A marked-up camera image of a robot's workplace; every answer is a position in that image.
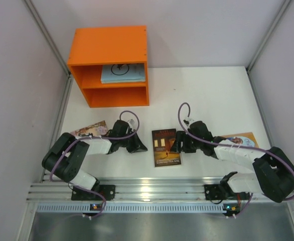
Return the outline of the dark brown sunset book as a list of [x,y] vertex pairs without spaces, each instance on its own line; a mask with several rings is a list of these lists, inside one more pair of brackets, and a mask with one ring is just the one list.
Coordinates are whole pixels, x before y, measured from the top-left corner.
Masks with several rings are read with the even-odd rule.
[[154,166],[168,167],[182,164],[180,154],[171,152],[176,140],[176,129],[152,131]]

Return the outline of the light blue cat book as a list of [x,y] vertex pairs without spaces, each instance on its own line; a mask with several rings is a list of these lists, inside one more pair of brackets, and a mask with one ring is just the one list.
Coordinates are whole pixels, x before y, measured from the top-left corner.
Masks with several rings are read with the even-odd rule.
[[131,82],[145,82],[145,69],[143,64],[111,64],[102,67],[101,83]]

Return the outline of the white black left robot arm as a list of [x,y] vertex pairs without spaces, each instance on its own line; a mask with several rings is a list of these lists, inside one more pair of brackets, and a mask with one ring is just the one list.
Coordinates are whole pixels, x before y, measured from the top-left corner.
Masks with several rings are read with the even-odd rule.
[[98,192],[99,180],[82,170],[82,164],[88,155],[109,155],[119,148],[128,153],[146,152],[148,149],[132,128],[131,121],[117,120],[113,128],[104,135],[76,137],[63,133],[44,156],[42,167],[65,183],[70,183],[82,191]]

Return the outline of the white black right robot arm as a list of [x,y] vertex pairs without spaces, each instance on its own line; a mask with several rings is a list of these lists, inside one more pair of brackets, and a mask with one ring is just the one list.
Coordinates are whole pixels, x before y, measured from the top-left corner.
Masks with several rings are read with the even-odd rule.
[[294,165],[278,147],[269,150],[237,144],[231,138],[213,136],[202,121],[188,124],[178,131],[171,147],[174,153],[202,151],[208,157],[228,161],[248,169],[249,173],[232,171],[225,175],[219,188],[226,198],[237,193],[261,193],[281,203],[292,198]]

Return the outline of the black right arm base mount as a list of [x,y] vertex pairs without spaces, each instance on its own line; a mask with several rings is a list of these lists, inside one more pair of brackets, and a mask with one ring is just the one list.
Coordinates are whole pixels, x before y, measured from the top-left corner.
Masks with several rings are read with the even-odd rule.
[[248,200],[250,194],[246,192],[234,193],[229,186],[220,184],[206,184],[204,185],[205,199],[213,202],[221,200]]

